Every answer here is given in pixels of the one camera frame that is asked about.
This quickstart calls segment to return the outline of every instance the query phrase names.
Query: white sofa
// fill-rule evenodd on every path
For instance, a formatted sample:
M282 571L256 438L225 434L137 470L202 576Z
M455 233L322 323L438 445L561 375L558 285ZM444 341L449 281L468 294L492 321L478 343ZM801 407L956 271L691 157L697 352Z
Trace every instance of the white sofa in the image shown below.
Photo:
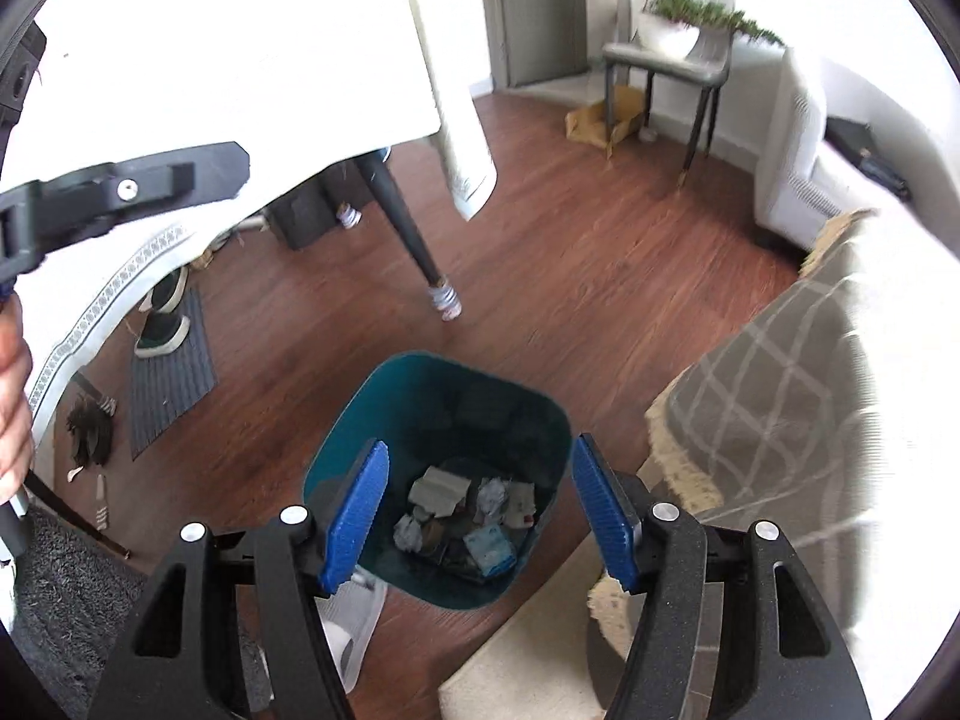
M910 186L912 211L960 256L960 191L928 129L853 71L794 49L784 52L774 113L757 161L757 224L809 250L824 222L843 211L874 207L904 213L896 197L824 141L827 115L870 124L878 151Z

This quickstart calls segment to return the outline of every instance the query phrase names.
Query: white shoe sole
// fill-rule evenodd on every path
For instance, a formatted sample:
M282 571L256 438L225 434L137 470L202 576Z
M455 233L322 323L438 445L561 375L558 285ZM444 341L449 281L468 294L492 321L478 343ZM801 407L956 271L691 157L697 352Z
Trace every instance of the white shoe sole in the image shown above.
M141 349L135 346L133 348L133 354L141 358L141 360L146 360L148 357L161 357L164 354L170 354L179 349L179 346L184 342L189 332L190 317L182 317L181 326L176 329L176 333L174 333L173 338L170 338L170 341L167 341L163 346L153 346L149 349Z
M154 291L150 290L147 293L147 296L143 298L143 302L140 303L140 308L138 309L141 314L146 314L148 311L155 311L157 314L169 314L173 311L176 306L179 306L179 302L184 299L184 290L186 290L186 275L187 269L184 266L179 270L179 275L176 278L176 288L174 293L170 295L170 299L167 300L162 306L154 305Z

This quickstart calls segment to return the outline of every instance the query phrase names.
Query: green plant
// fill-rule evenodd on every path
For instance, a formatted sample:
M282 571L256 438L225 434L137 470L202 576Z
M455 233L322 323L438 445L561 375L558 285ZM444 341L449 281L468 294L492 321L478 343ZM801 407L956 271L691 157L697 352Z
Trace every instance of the green plant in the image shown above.
M709 26L729 29L750 40L762 40L774 46L783 46L784 41L769 29L761 29L757 22L748 19L742 10L731 10L720 2L702 0L654 0L650 12L671 22L688 23L690 26Z

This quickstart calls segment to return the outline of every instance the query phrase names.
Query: potted plant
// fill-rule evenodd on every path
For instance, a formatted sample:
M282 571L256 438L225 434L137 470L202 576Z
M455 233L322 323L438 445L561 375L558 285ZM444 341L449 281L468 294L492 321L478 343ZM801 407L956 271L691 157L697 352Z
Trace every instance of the potted plant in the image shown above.
M637 38L653 50L683 58L690 53L701 28L721 29L760 40L774 46L784 45L779 35L761 28L742 10L731 10L720 2L703 0L654 0L646 12L637 14Z

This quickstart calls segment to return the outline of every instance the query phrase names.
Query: silver screw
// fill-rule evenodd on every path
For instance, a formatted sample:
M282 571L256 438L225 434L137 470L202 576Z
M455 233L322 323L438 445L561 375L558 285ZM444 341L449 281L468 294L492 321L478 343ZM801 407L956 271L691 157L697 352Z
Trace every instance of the silver screw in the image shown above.
M757 531L757 536L760 538L765 538L766 541L776 541L779 538L779 528L776 527L772 522L767 522L765 519L761 519L760 522L757 522L754 526L754 530Z
M288 506L280 512L280 522L284 525L299 525L306 519L307 514L310 512L307 512L304 506Z
M117 184L117 196L124 202L130 202L135 199L138 191L140 191L140 188L132 178L124 178L123 181Z
M680 516L680 510L672 503L659 503L654 505L654 517L662 519L664 522L673 522Z
M206 528L200 522L191 522L181 528L181 538L184 541L199 541L206 533Z

